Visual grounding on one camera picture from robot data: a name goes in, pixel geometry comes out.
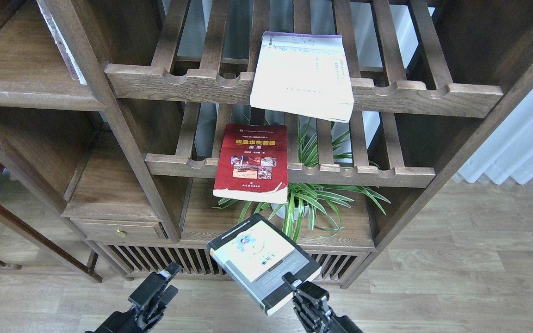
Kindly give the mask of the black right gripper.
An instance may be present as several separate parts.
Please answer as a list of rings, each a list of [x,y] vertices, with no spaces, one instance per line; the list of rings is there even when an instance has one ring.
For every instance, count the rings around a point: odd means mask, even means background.
[[[328,291],[303,282],[291,272],[283,280],[293,290],[294,312],[307,333],[361,333],[348,316],[337,316],[328,305]]]

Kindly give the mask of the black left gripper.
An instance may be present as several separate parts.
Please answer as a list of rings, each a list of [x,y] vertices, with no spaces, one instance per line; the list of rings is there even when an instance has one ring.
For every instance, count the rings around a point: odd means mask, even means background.
[[[146,333],[163,318],[167,304],[178,293],[170,285],[182,266],[170,263],[160,273],[151,273],[142,284],[131,293],[132,303],[127,312],[115,311],[95,329],[96,333]]]

